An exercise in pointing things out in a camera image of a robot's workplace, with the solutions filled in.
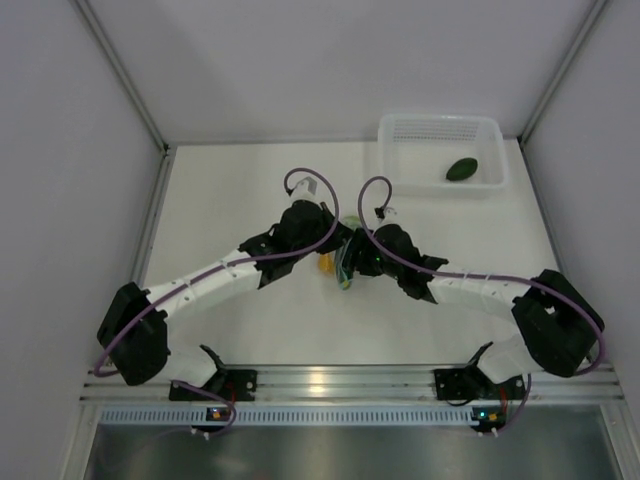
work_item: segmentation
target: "white enclosure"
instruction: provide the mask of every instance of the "white enclosure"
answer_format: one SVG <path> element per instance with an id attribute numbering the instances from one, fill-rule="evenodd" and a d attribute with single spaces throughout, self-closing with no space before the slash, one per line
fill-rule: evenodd
<path id="1" fill-rule="evenodd" d="M 390 112 L 499 123 L 511 172 L 504 192 L 474 204 L 394 202 L 425 253 L 525 276 L 559 264 L 584 292 L 607 325 L 615 371 L 606 364 L 593 381 L 540 374 L 532 401 L 602 405 L 622 476 L 637 478 L 624 402 L 640 423 L 640 2 L 42 3 L 0 8 L 1 478 L 84 472 L 99 404 L 131 391 L 87 376 L 119 286 L 170 280 L 264 231 L 286 207 L 270 192 L 289 167 L 326 173 L 353 213 Z M 403 364 L 400 375 L 415 377 L 509 333 L 461 310 L 421 310 L 383 283 L 356 285 L 347 303 L 314 262 L 270 292 L 221 306 L 221 331 L 201 324 L 191 340 L 224 335 L 212 346 L 229 363 Z M 297 343 L 280 348 L 278 331 Z M 460 331 L 464 340 L 448 345 Z M 263 398 L 291 374 L 274 368 Z M 316 379 L 344 386 L 339 369 L 324 372 Z M 370 377 L 393 389 L 390 372 L 372 367 Z M 432 401 L 423 387 L 415 391 Z M 136 395 L 164 401 L 166 389 Z"/>
<path id="2" fill-rule="evenodd" d="M 94 0 L 166 140 L 375 139 L 386 110 L 515 136 L 587 0 Z"/>

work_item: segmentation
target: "gray wall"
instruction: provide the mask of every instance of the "gray wall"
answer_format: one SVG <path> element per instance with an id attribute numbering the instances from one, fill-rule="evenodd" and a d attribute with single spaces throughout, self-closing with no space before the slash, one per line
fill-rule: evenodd
<path id="1" fill-rule="evenodd" d="M 590 0 L 91 0 L 167 139 L 375 138 L 388 109 L 521 133 Z"/>
<path id="2" fill-rule="evenodd" d="M 617 0 L 526 153 L 574 282 L 607 323 L 640 425 L 640 1 Z"/>
<path id="3" fill-rule="evenodd" d="M 158 155 L 69 2 L 3 2 L 0 60 L 0 478 L 56 478 Z"/>

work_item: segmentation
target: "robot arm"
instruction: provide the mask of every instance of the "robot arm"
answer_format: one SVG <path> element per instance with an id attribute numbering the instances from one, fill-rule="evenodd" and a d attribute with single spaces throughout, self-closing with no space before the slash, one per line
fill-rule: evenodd
<path id="1" fill-rule="evenodd" d="M 161 304 L 150 309 L 110 352 L 111 360 L 128 385 L 154 379 L 181 380 L 201 387 L 224 367 L 211 349 L 178 343 L 175 333 L 195 313 L 241 293 L 263 288 L 291 273 L 306 254 L 288 254 L 318 242 L 334 222 L 326 205 L 316 202 L 316 187 L 312 177 L 298 182 L 288 192 L 292 203 L 280 222 L 249 238 L 221 260 L 145 290 L 135 283 L 118 290 L 98 330 L 98 341 L 105 349 L 132 319 L 152 305 Z M 331 237 L 315 251 L 333 251 L 351 233 L 338 224 Z"/>
<path id="2" fill-rule="evenodd" d="M 373 233 L 386 249 L 403 259 L 438 273 L 463 269 L 444 258 L 421 255 L 411 237 L 397 223 L 396 212 L 378 212 L 383 218 Z M 483 346 L 472 359 L 472 374 L 487 377 L 493 384 L 522 374 L 545 370 L 571 377 L 596 341 L 593 330 L 572 308 L 537 288 L 515 282 L 496 282 L 429 275 L 409 268 L 379 250 L 363 229 L 356 231 L 343 268 L 363 275 L 388 275 L 410 297 L 435 304 L 457 304 L 480 310 L 514 323 L 520 335 Z M 533 281 L 552 288 L 577 303 L 604 329 L 602 319 L 566 278 L 545 270 Z"/>

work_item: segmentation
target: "purple cable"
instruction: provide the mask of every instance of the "purple cable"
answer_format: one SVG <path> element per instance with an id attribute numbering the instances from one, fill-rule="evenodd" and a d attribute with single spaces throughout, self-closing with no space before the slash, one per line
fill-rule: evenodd
<path id="1" fill-rule="evenodd" d="M 600 347 L 598 349 L 599 350 L 598 351 L 598 356 L 591 363 L 591 365 L 583 368 L 582 370 L 577 371 L 575 373 L 575 375 L 585 375 L 585 374 L 587 374 L 589 372 L 592 372 L 596 368 L 598 368 L 598 366 L 602 363 L 602 361 L 604 360 L 604 357 L 606 355 L 606 347 L 605 347 L 604 338 L 602 336 L 602 332 L 600 331 L 600 328 L 598 327 L 598 324 L 595 322 L 595 320 L 593 318 L 591 318 L 591 315 L 589 315 L 580 305 L 575 303 L 573 300 L 571 300 L 566 295 L 558 293 L 554 289 L 549 288 L 546 285 L 543 285 L 541 283 L 538 283 L 535 280 L 529 280 L 528 278 L 518 277 L 518 276 L 515 276 L 515 275 L 486 275 L 486 274 L 483 274 L 483 273 L 438 272 L 437 270 L 431 270 L 429 268 L 424 268 L 424 267 L 415 265 L 415 264 L 409 262 L 408 260 L 405 260 L 404 258 L 402 258 L 402 257 L 396 255 L 395 253 L 391 252 L 387 248 L 385 248 L 384 245 L 382 245 L 378 240 L 376 240 L 376 238 L 373 236 L 373 233 L 367 227 L 367 224 L 366 224 L 365 219 L 364 219 L 363 208 L 362 208 L 362 201 L 364 199 L 364 194 L 367 191 L 367 188 L 369 188 L 369 186 L 373 182 L 378 181 L 378 180 L 381 180 L 381 181 L 385 182 L 387 184 L 387 186 L 389 187 L 387 198 L 384 201 L 384 204 L 382 205 L 381 208 L 384 210 L 387 207 L 387 205 L 389 204 L 389 200 L 391 200 L 391 193 L 392 193 L 392 189 L 393 189 L 393 187 L 391 185 L 391 182 L 389 181 L 388 178 L 383 177 L 383 176 L 372 177 L 372 178 L 370 178 L 369 180 L 367 180 L 365 182 L 365 184 L 362 186 L 362 189 L 360 190 L 360 194 L 358 195 L 358 216 L 360 217 L 360 223 L 362 223 L 362 227 L 364 228 L 364 231 L 367 234 L 367 237 L 369 237 L 369 240 L 371 240 L 371 243 L 373 243 L 381 252 L 383 252 L 385 255 L 387 255 L 389 258 L 395 260 L 396 262 L 401 263 L 402 265 L 405 265 L 405 266 L 407 266 L 409 268 L 413 268 L 414 270 L 417 270 L 418 272 L 428 273 L 429 275 L 433 275 L 434 277 L 456 278 L 456 279 L 469 278 L 469 279 L 472 279 L 472 280 L 491 280 L 491 281 L 495 281 L 495 282 L 520 283 L 520 284 L 523 284 L 523 285 L 527 285 L 529 287 L 537 288 L 538 290 L 540 290 L 540 291 L 542 291 L 544 293 L 547 293 L 547 294 L 551 295 L 552 297 L 557 298 L 562 303 L 568 305 L 573 310 L 578 312 L 578 314 L 582 318 L 584 318 L 584 320 L 589 324 L 589 327 L 591 327 L 591 329 L 593 330 L 593 333 L 596 336 L 596 339 L 598 340 L 598 345 Z"/>
<path id="2" fill-rule="evenodd" d="M 338 196 L 336 195 L 336 191 L 333 188 L 333 185 L 331 185 L 331 183 L 329 183 L 329 180 L 327 180 L 323 175 L 321 175 L 320 173 L 316 172 L 315 170 L 312 170 L 310 168 L 305 168 L 305 167 L 298 167 L 298 168 L 294 168 L 293 170 L 290 170 L 289 173 L 287 173 L 285 175 L 285 177 L 284 177 L 285 189 L 287 189 L 287 190 L 289 189 L 289 186 L 288 186 L 287 182 L 289 181 L 289 178 L 291 177 L 291 175 L 293 175 L 295 173 L 298 173 L 298 172 L 309 173 L 311 175 L 316 176 L 322 183 L 324 183 L 327 186 L 327 189 L 329 190 L 329 193 L 331 194 L 331 199 L 333 200 L 333 204 L 334 204 L 334 207 L 335 207 L 335 213 L 334 213 L 333 223 L 331 224 L 331 227 L 329 228 L 327 233 L 324 235 L 324 237 L 322 237 L 320 240 L 318 240 L 313 245 L 309 245 L 308 247 L 301 248 L 300 250 L 296 250 L 296 251 L 293 251 L 293 252 L 286 252 L 286 253 L 276 253 L 276 254 L 273 254 L 273 255 L 260 255 L 260 256 L 257 256 L 257 257 L 239 258 L 237 260 L 233 260 L 233 261 L 229 262 L 227 264 L 228 267 L 234 267 L 234 266 L 240 265 L 242 263 L 261 262 L 261 261 L 265 261 L 265 260 L 280 260 L 280 259 L 283 259 L 283 258 L 297 257 L 299 255 L 306 255 L 307 253 L 311 253 L 315 249 L 320 247 L 324 242 L 329 240 L 331 235 L 333 235 L 333 232 L 335 232 L 336 228 L 338 227 L 339 218 L 340 218 L 340 206 L 338 204 Z M 209 270 L 207 270 L 207 271 L 201 273 L 200 275 L 192 278 L 191 281 L 190 281 L 190 284 L 193 285 L 195 283 L 201 282 L 205 278 L 208 278 L 211 275 L 213 275 L 215 273 L 218 273 L 223 268 L 225 268 L 224 265 L 217 265 L 217 266 L 215 266 L 213 268 L 210 268 Z M 109 343 L 109 345 L 107 345 L 107 347 L 100 354 L 100 357 L 98 357 L 98 360 L 96 361 L 95 365 L 93 366 L 93 375 L 98 377 L 98 378 L 110 377 L 112 375 L 117 375 L 118 374 L 117 370 L 116 371 L 112 371 L 112 372 L 102 372 L 101 371 L 101 368 L 104 366 L 104 362 L 107 360 L 107 358 L 109 357 L 109 355 L 111 354 L 113 349 L 116 347 L 116 345 L 118 345 L 118 343 L 120 343 L 120 341 L 131 331 L 131 329 L 140 320 L 142 320 L 149 312 L 151 312 L 152 310 L 154 310 L 158 306 L 162 305 L 167 300 L 175 297 L 176 295 L 178 295 L 180 292 L 182 292 L 186 288 L 187 288 L 186 284 L 182 284 L 182 285 L 177 286 L 173 290 L 169 291 L 168 293 L 166 293 L 165 295 L 163 295 L 162 297 L 157 299 L 155 302 L 151 303 L 148 307 L 146 307 L 144 310 L 142 310 L 138 315 L 136 315 L 122 330 L 120 330 L 120 332 L 118 332 L 118 334 L 113 338 L 113 340 L 111 340 L 111 343 Z"/>
<path id="3" fill-rule="evenodd" d="M 299 250 L 295 250 L 293 252 L 277 253 L 277 254 L 273 254 L 273 255 L 260 255 L 260 256 L 257 256 L 257 257 L 240 258 L 240 259 L 233 260 L 233 261 L 229 262 L 227 264 L 227 267 L 234 267 L 236 265 L 240 265 L 240 264 L 243 264 L 243 263 L 260 262 L 260 261 L 265 261 L 265 260 L 267 260 L 267 261 L 268 260 L 279 260 L 279 259 L 283 259 L 283 258 L 297 257 L 299 255 L 306 255 L 306 254 L 311 253 L 314 250 L 316 250 L 324 242 L 326 242 L 327 240 L 329 240 L 329 238 L 331 238 L 331 235 L 333 235 L 333 232 L 335 232 L 336 228 L 338 227 L 338 223 L 340 221 L 340 205 L 338 203 L 338 195 L 336 194 L 336 191 L 333 188 L 333 185 L 331 185 L 331 183 L 329 182 L 329 180 L 327 180 L 323 175 L 321 175 L 320 173 L 316 172 L 315 170 L 312 170 L 310 168 L 305 168 L 305 167 L 294 168 L 293 170 L 290 170 L 285 175 L 285 177 L 284 177 L 284 188 L 285 188 L 286 191 L 289 191 L 289 184 L 288 184 L 289 178 L 291 178 L 291 176 L 293 174 L 298 173 L 298 172 L 304 172 L 304 173 L 309 173 L 311 175 L 314 175 L 322 183 L 324 183 L 327 186 L 327 189 L 329 190 L 329 193 L 331 194 L 331 199 L 333 201 L 335 212 L 334 212 L 333 223 L 331 224 L 331 227 L 329 228 L 327 233 L 320 240 L 318 240 L 316 243 L 314 243 L 313 245 L 309 245 L 308 247 L 304 247 L 304 248 L 301 248 Z M 205 278 L 208 278 L 211 275 L 214 275 L 215 273 L 221 271 L 223 268 L 225 268 L 224 265 L 217 265 L 217 266 L 215 266 L 213 268 L 210 268 L 209 270 L 207 270 L 207 271 L 201 273 L 200 275 L 192 278 L 189 283 L 191 285 L 193 285 L 195 283 L 201 282 Z M 95 365 L 93 366 L 93 375 L 96 376 L 96 377 L 99 377 L 99 378 L 104 378 L 104 377 L 110 377 L 112 375 L 117 375 L 118 374 L 117 370 L 111 371 L 111 372 L 103 372 L 103 371 L 101 371 L 101 368 L 104 366 L 104 362 L 107 360 L 107 358 L 109 357 L 109 355 L 111 354 L 113 349 L 116 347 L 116 345 L 118 345 L 118 343 L 120 343 L 120 341 L 127 335 L 127 333 L 129 333 L 129 331 L 131 331 L 131 329 L 140 320 L 142 320 L 149 312 L 151 312 L 156 307 L 162 305 L 167 300 L 169 300 L 169 299 L 173 298 L 174 296 L 178 295 L 180 292 L 182 292 L 186 288 L 187 288 L 186 284 L 182 284 L 182 285 L 177 286 L 176 288 L 174 288 L 170 292 L 166 293 L 165 295 L 163 295 L 162 297 L 157 299 L 155 302 L 151 303 L 148 307 L 146 307 L 144 310 L 142 310 L 138 315 L 136 315 L 113 338 L 113 340 L 111 340 L 111 343 L 109 343 L 109 345 L 107 345 L 107 347 L 104 349 L 104 351 L 102 352 L 102 354 L 100 355 L 100 357 L 96 361 Z M 227 400 L 223 399 L 222 397 L 216 395 L 215 393 L 207 392 L 206 390 L 202 390 L 201 388 L 194 387 L 192 385 L 189 385 L 188 383 L 185 383 L 185 382 L 182 382 L 182 381 L 179 381 L 179 380 L 173 380 L 173 383 L 174 383 L 174 385 L 180 386 L 181 388 L 184 388 L 184 389 L 189 390 L 189 391 L 194 392 L 194 393 L 198 393 L 198 394 L 203 395 L 205 397 L 209 397 L 212 400 L 215 400 L 217 402 L 223 403 L 225 406 L 230 408 L 231 409 L 231 418 L 229 419 L 229 421 L 220 430 L 218 430 L 215 433 L 211 434 L 211 436 L 219 436 L 219 435 L 222 435 L 222 434 L 226 433 L 227 431 L 229 431 L 229 428 L 236 421 L 236 418 L 237 418 L 237 415 L 238 415 L 238 413 L 236 411 L 236 408 L 232 403 L 230 403 Z M 133 455 L 128 457 L 124 462 L 121 462 L 120 464 L 118 464 L 118 466 L 115 468 L 115 470 L 117 470 L 117 468 L 119 468 L 119 466 L 121 466 L 122 464 L 124 464 L 127 461 L 129 461 L 133 456 L 137 455 L 141 450 L 146 448 L 149 444 L 151 444 L 153 441 L 157 440 L 158 438 L 161 438 L 161 437 L 163 437 L 165 435 L 168 435 L 168 434 L 171 434 L 171 433 L 174 433 L 174 432 L 178 432 L 178 431 L 182 431 L 182 430 L 183 429 L 166 430 L 166 431 L 161 432 L 160 434 L 152 437 L 149 441 L 145 442 L 145 444 L 142 447 L 140 447 L 138 450 L 136 450 L 136 452 L 134 452 Z"/>
<path id="4" fill-rule="evenodd" d="M 235 405 L 233 403 L 229 402 L 228 400 L 225 400 L 221 396 L 216 395 L 215 393 L 212 393 L 212 392 L 207 392 L 206 390 L 202 390 L 201 388 L 194 387 L 192 385 L 189 385 L 188 383 L 181 382 L 181 381 L 178 381 L 178 380 L 174 380 L 173 384 L 175 386 L 184 388 L 185 390 L 189 390 L 189 391 L 197 393 L 199 395 L 203 395 L 205 397 L 209 397 L 210 399 L 215 400 L 216 402 L 222 403 L 225 407 L 227 407 L 231 411 L 231 415 L 229 417 L 229 421 L 227 423 L 225 423 L 224 426 L 220 430 L 216 430 L 215 432 L 209 432 L 209 438 L 211 438 L 211 437 L 219 437 L 220 435 L 224 435 L 225 433 L 227 433 L 229 431 L 229 429 L 231 428 L 231 425 L 233 425 L 235 423 L 235 421 L 237 420 L 238 411 L 236 410 Z M 109 465 L 109 463 L 104 458 L 103 450 L 100 449 L 99 459 L 100 459 L 101 466 L 102 466 L 102 468 L 104 468 L 105 470 L 107 470 L 109 472 L 114 472 L 114 471 L 119 470 L 120 468 L 122 468 L 124 465 L 126 465 L 126 463 L 129 462 L 133 457 L 137 456 L 142 450 L 147 448 L 149 445 L 151 445 L 155 441 L 157 441 L 157 440 L 159 440 L 159 439 L 161 439 L 161 438 L 163 438 L 163 437 L 165 437 L 167 435 L 171 435 L 173 433 L 190 432 L 190 431 L 191 431 L 191 427 L 177 427 L 177 428 L 171 428 L 171 429 L 168 429 L 168 430 L 164 430 L 164 431 L 158 433 L 157 435 L 152 436 L 151 438 L 149 438 L 145 442 L 143 442 L 142 445 L 140 445 L 138 448 L 136 448 L 132 454 L 130 454 L 124 460 L 121 460 L 120 462 L 118 462 L 115 465 Z"/>

